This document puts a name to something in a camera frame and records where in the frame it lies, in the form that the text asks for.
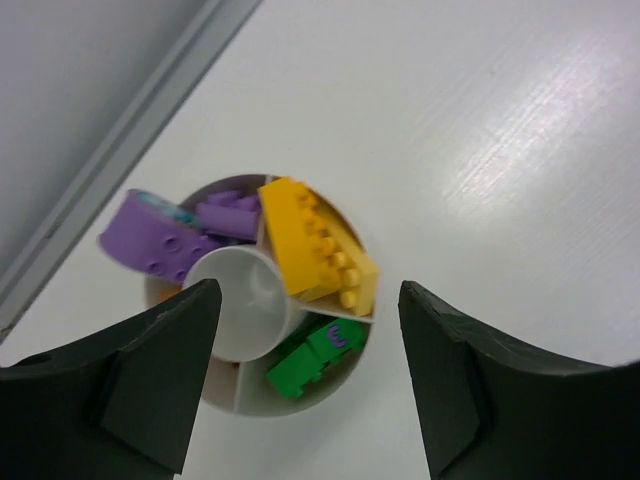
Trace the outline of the lavender square lego brick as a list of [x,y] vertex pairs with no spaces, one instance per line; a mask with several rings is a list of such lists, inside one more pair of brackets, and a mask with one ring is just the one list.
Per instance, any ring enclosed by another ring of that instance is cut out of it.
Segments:
[[261,204],[256,192],[215,192],[196,204],[196,215],[208,235],[250,243],[257,240]]

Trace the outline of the orange-brown lego plate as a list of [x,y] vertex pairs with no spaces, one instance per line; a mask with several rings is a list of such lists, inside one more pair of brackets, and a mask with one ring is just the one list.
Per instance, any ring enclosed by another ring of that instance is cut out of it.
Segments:
[[156,295],[156,301],[162,303],[180,292],[180,287],[165,288]]

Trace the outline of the yellow long lego brick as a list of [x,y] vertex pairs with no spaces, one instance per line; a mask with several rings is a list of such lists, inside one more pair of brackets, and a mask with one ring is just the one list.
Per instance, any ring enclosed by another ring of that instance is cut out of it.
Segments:
[[304,183],[289,177],[282,177],[258,189],[267,233],[285,289],[298,299],[301,293],[319,283],[305,228],[304,205],[299,200],[308,190]]

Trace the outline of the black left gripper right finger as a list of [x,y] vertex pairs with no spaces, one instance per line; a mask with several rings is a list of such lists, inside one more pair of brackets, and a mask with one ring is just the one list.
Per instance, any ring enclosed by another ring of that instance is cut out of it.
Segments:
[[635,479],[639,366],[514,338],[414,281],[399,319],[434,479]]

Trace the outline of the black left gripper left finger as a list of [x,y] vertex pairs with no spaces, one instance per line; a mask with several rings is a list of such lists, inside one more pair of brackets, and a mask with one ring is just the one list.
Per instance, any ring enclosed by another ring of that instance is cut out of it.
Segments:
[[171,479],[191,440],[218,326],[203,280],[1,371],[5,479]]

